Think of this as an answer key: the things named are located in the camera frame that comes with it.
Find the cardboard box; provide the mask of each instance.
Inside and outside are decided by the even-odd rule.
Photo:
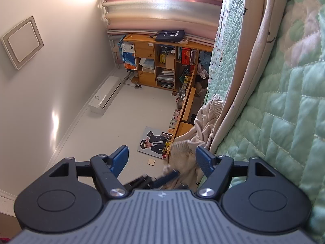
[[[169,53],[166,56],[166,68],[169,70],[175,69],[175,55]]]
[[[124,67],[128,70],[137,70],[138,66],[135,60],[133,43],[124,42],[122,44],[122,53],[123,53]]]

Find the beige blanket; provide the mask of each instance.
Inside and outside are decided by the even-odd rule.
[[[171,145],[169,165],[164,174],[171,169],[178,170],[180,176],[167,184],[167,189],[177,188],[181,183],[196,191],[203,172],[196,164],[195,150],[198,146],[210,148],[213,140],[213,128],[221,113],[223,99],[214,95],[212,100],[202,106],[194,120],[194,127],[186,134],[174,139]]]

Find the white wall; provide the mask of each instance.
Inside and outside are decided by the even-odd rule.
[[[97,0],[0,0],[0,36],[31,15],[44,47],[21,70],[0,44],[0,190],[13,195],[43,173],[114,67]]]

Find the metal screw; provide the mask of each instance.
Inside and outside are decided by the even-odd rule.
[[[212,190],[211,188],[203,188],[199,190],[199,195],[204,196],[204,197],[209,197],[214,195],[215,191]]]
[[[121,188],[115,188],[109,191],[109,194],[113,197],[122,197],[126,194],[126,191]]]

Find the box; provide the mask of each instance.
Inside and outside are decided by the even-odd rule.
[[[132,42],[124,42],[122,44],[122,54],[124,67],[128,70],[137,70],[137,61],[134,54],[134,45]]]
[[[175,69],[175,55],[169,53],[166,56],[166,68],[169,70],[174,70]]]
[[[117,46],[119,48],[119,52],[120,52],[121,59],[123,59],[122,44],[123,44],[123,38],[125,38],[125,36],[126,35],[124,35],[123,37],[121,37],[120,41],[117,43]]]
[[[191,49],[182,48],[182,64],[183,65],[189,65],[190,64],[190,53],[191,53]]]
[[[145,68],[145,67],[142,67],[142,71],[144,71],[144,72],[150,72],[150,73],[155,74],[155,70],[148,69],[148,68]]]

